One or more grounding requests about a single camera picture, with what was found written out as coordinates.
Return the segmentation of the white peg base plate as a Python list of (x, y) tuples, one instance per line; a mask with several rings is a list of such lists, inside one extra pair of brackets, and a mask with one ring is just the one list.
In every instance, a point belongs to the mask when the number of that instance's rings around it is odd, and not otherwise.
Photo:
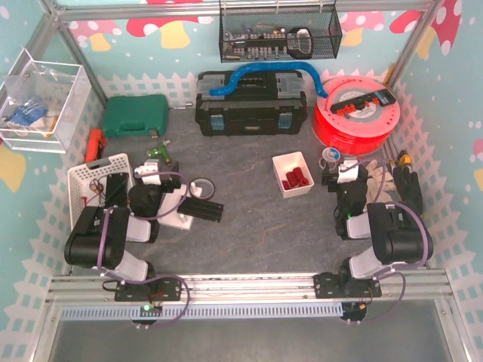
[(171, 213), (166, 214), (162, 218), (158, 218), (158, 223), (160, 225), (169, 226), (176, 229), (190, 230), (193, 222), (192, 216), (187, 216), (186, 214), (179, 213), (177, 208), (182, 196), (185, 194), (186, 185), (182, 184), (179, 189), (175, 189), (172, 192), (166, 193), (158, 209), (158, 215), (165, 214), (169, 210)]

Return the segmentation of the black aluminium extrusion profile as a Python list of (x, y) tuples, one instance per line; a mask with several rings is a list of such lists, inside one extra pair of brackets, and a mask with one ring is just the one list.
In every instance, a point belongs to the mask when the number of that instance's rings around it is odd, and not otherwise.
[(177, 208), (179, 214), (193, 216), (212, 222), (220, 222), (224, 206), (212, 201), (202, 201), (197, 198), (186, 198)]

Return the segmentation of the brown tape roll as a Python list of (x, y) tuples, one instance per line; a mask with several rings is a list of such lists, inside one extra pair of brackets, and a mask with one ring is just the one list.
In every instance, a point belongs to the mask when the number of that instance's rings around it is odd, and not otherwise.
[(202, 201), (209, 201), (214, 197), (216, 187), (208, 178), (199, 177), (189, 184), (190, 195)]

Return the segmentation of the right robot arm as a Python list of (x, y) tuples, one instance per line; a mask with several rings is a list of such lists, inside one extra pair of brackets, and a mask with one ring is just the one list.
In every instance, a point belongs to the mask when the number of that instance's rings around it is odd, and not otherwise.
[(364, 252), (343, 260), (337, 273), (316, 275), (317, 298), (380, 296), (378, 281), (401, 269), (419, 268), (433, 254), (433, 241), (421, 216), (423, 202), (417, 173), (397, 166), (389, 175), (401, 200), (385, 201), (381, 193), (367, 195), (374, 177), (361, 170), (355, 180), (339, 183), (337, 173), (326, 170), (321, 183), (337, 196), (335, 230), (343, 240), (371, 241)]

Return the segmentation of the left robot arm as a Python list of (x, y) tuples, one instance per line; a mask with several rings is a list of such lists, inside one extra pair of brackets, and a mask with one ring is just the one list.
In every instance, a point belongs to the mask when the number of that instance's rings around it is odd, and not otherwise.
[(126, 250), (127, 243), (148, 243), (159, 234), (158, 210), (167, 193), (182, 186), (178, 172), (163, 180), (145, 176), (128, 188), (126, 173), (107, 177), (104, 200), (98, 206), (85, 205), (64, 248), (69, 265), (92, 268), (120, 284), (147, 284), (155, 289), (159, 277), (151, 263)]

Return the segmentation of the white spring box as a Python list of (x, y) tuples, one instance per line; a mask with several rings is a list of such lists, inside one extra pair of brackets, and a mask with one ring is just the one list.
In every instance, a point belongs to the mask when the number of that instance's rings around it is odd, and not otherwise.
[(283, 198), (305, 195), (315, 185), (302, 152), (275, 156), (272, 165)]

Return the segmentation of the green small motor part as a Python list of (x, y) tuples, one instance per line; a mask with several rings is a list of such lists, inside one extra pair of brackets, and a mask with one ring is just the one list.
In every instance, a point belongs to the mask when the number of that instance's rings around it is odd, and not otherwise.
[(162, 159), (167, 166), (171, 165), (171, 156), (166, 148), (169, 140), (161, 141), (156, 147), (149, 149), (146, 154), (150, 159)]

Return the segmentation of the white work glove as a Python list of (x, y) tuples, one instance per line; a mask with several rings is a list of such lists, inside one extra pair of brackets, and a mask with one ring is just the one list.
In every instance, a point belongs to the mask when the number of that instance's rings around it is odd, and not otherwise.
[(396, 191), (392, 174), (388, 170), (383, 173), (383, 166), (376, 160), (370, 161), (365, 168), (368, 172), (366, 203), (392, 201)]

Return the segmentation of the black board in basket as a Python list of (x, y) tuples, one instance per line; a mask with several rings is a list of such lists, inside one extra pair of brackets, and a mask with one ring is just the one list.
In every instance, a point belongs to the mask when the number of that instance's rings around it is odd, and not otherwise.
[(105, 208), (127, 207), (128, 205), (127, 173), (112, 173), (106, 178)]

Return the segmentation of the red filament spool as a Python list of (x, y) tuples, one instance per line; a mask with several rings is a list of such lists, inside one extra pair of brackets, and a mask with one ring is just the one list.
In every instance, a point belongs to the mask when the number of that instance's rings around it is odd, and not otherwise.
[(358, 75), (338, 76), (327, 81), (325, 90), (328, 96), (317, 98), (312, 119), (312, 129), (318, 140), (346, 155), (367, 155), (377, 151), (399, 121), (401, 111), (397, 100), (385, 107), (370, 104), (363, 110), (345, 115), (333, 114), (330, 107), (384, 88), (392, 92), (384, 84)]

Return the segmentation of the black work glove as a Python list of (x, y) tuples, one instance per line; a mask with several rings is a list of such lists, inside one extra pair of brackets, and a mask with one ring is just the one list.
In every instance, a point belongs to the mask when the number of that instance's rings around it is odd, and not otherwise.
[(423, 196), (417, 173), (410, 171), (408, 167), (397, 166), (393, 170), (393, 179), (400, 199), (412, 204), (413, 210), (422, 216)]

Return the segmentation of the green plastic case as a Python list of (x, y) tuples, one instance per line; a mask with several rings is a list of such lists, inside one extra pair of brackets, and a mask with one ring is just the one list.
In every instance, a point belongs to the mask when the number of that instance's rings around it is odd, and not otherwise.
[(101, 123), (108, 138), (164, 136), (168, 125), (168, 100), (163, 94), (111, 97)]

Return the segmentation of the white perforated basket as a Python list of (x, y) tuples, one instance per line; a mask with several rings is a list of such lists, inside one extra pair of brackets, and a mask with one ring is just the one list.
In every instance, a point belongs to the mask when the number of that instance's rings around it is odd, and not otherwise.
[(81, 164), (68, 171), (70, 225), (73, 228), (85, 207), (104, 206), (106, 178), (112, 173), (127, 173), (128, 191), (134, 185), (132, 167), (128, 155), (119, 153)]

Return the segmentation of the black red terminal strip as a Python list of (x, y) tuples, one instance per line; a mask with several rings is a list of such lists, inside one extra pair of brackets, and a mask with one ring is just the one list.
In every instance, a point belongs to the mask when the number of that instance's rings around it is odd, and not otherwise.
[(344, 100), (333, 104), (330, 107), (330, 111), (333, 114), (345, 115), (355, 111), (363, 110), (370, 104), (376, 106), (389, 106), (396, 102), (396, 98), (390, 90), (380, 89), (371, 93), (362, 94), (361, 96), (354, 97), (348, 100)]

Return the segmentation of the black toolbox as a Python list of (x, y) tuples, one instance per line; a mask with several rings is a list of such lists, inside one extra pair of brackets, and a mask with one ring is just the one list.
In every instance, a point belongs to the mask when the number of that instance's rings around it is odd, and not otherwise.
[(303, 76), (298, 71), (254, 72), (244, 75), (226, 96), (210, 90), (225, 85), (232, 73), (203, 72), (198, 76), (195, 122), (205, 137), (293, 135), (307, 118)]

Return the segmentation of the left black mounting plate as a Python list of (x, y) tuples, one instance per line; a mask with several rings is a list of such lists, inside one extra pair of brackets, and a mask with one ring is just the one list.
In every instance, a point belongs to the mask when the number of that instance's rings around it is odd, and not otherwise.
[(121, 281), (115, 290), (116, 302), (177, 302), (183, 288), (180, 277), (163, 274), (145, 281)]

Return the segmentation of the black mounting plate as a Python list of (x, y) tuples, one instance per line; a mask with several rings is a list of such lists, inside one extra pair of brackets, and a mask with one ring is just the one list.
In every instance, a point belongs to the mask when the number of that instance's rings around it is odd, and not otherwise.
[(317, 299), (370, 299), (382, 296), (380, 285), (372, 279), (340, 277), (330, 272), (314, 275), (312, 279)]
[(177, 302), (183, 288), (180, 277), (163, 274), (145, 281), (121, 281), (115, 290), (116, 302)]

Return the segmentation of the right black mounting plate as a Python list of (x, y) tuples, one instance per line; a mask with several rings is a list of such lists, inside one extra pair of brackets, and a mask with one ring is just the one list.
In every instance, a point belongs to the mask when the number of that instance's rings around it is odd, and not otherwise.
[(330, 272), (314, 275), (312, 279), (317, 299), (370, 299), (382, 296), (380, 285), (372, 279), (340, 277)]

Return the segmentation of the blue white cloth glove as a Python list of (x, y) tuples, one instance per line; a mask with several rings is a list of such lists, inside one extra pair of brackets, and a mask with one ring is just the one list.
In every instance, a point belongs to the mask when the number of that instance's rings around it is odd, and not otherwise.
[(48, 108), (42, 101), (30, 99), (13, 111), (7, 119), (7, 125), (39, 129), (45, 126), (44, 117), (47, 113)]

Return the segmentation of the orange handled tool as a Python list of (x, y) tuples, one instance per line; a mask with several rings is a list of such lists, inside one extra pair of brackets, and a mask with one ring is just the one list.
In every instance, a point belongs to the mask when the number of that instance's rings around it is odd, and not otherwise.
[(92, 128), (85, 153), (85, 162), (90, 163), (102, 158), (103, 150), (106, 146), (106, 138), (100, 128)]

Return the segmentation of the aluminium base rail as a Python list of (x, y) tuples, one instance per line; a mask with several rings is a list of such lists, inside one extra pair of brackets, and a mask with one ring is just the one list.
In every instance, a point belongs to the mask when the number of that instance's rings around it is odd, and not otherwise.
[[(196, 305), (216, 303), (317, 302), (322, 283), (313, 272), (224, 275), (184, 275), (191, 300)], [(441, 269), (405, 272), (403, 300), (453, 299), (448, 276)], [(102, 288), (101, 276), (55, 277), (46, 296), (49, 303), (62, 305), (107, 305), (115, 294)]]

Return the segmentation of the clear acrylic wall box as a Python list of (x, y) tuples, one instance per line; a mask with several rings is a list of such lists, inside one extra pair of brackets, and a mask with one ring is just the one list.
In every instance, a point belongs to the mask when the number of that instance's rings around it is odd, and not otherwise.
[(26, 49), (17, 65), (1, 86), (1, 141), (13, 151), (66, 153), (91, 92), (84, 67), (34, 60)]

